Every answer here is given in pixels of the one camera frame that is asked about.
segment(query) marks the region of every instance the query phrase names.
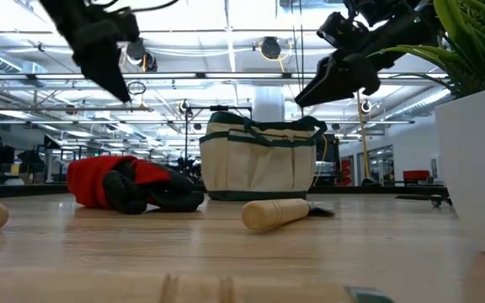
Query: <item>canvas tool bag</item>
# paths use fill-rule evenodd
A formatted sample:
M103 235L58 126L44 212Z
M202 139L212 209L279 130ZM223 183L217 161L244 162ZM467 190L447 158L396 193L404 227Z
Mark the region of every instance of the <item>canvas tool bag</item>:
M214 113L200 138L208 195L228 201L305 199L316 170L316 139L326 130L324 122L310 116L259 123Z

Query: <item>desk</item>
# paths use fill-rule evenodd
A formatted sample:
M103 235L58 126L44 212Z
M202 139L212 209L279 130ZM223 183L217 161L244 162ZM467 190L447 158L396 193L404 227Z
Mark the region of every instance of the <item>desk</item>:
M310 195L334 219L266 234L246 230L242 203L191 214L87 210L69 194L0 199L0 268L286 277L375 287L396 302L485 302L485 254L454 211L393 195Z

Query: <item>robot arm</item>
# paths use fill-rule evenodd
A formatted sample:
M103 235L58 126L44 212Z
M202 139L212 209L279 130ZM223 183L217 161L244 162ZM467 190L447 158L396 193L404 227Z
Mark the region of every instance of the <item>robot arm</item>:
M107 4L93 4L93 0L39 1L74 51L72 59L80 66L82 74L126 103L131 101L131 97L119 69L120 48L117 42L141 43L133 13L167 8L179 0L153 8L131 10L126 7L113 12L104 10L119 0L111 0Z
M371 95L381 86L377 72L394 66L403 56L399 52L374 54L396 45L434 45L442 30L432 5L419 5L420 0L344 0L349 18L332 13L318 30L336 51L321 59L317 74L296 96L301 107L353 98L364 88ZM386 21L369 31L354 21L361 13L370 26Z

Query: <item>bag pocket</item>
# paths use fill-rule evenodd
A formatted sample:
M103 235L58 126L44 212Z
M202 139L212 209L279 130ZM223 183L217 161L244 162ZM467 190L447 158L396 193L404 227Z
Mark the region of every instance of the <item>bag pocket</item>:
M270 141L283 136L262 134ZM292 150L265 146L242 130L227 137L227 187L229 190L290 192L294 187Z
M207 190L227 189L227 135L224 131L200 138L201 175Z
M307 141L308 138L293 137L293 141ZM307 191L313 182L316 170L316 147L306 144L293 147L293 188L297 191Z

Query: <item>tool bag handle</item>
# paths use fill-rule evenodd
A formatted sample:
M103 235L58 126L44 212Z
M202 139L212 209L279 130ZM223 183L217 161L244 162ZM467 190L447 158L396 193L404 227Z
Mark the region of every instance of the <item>tool bag handle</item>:
M285 123L285 129L289 130L290 123ZM314 117L306 116L292 123L293 125L304 125L308 128L317 127L318 130L310 138L300 141L280 141L280 140L269 140L263 136L263 134L258 133L253 127L257 127L260 130L268 129L267 124L260 124L258 122L252 121L249 118L244 118L244 130L252 135L260 144L268 147L299 147L299 146L313 146L318 137L322 136L325 131L327 131L327 124Z

